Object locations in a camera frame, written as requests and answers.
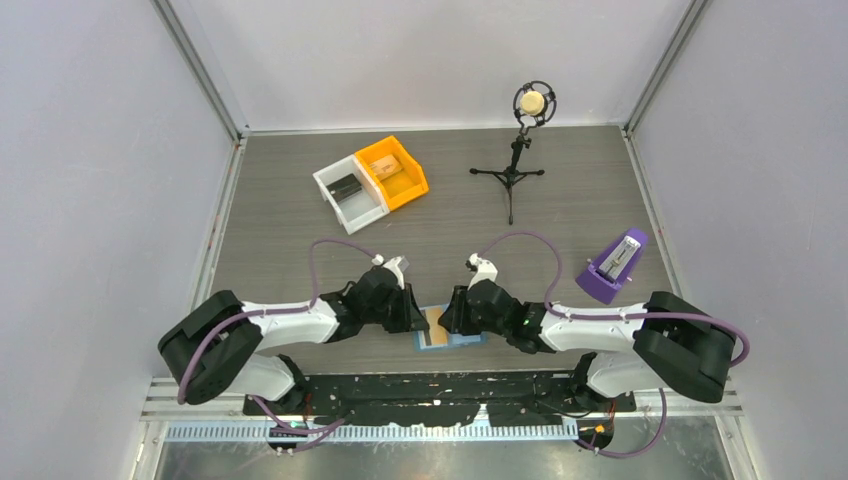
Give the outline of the gold credit card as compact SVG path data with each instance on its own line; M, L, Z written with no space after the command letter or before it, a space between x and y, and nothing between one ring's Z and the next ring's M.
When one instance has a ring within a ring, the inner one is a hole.
M423 348L445 348L450 344L449 332L439 324L445 309L445 305L429 306L423 309L424 317L429 325L429 329L423 334Z

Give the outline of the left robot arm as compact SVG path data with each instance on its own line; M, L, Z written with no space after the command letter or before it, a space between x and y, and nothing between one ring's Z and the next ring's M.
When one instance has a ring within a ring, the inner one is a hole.
M400 271L376 266L340 290L298 303L252 303L221 290L167 331L157 349L178 384L180 404L238 393L293 414L307 398L302 375L291 359L268 350L339 342L366 325L390 334L428 330Z

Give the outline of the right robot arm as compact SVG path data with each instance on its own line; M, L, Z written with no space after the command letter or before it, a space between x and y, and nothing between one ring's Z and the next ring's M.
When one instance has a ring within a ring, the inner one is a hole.
M438 323L452 334L499 335L526 354L581 352L568 388L589 411L652 389L716 404L739 337L666 291L626 307L572 308L522 302L491 280L455 287Z

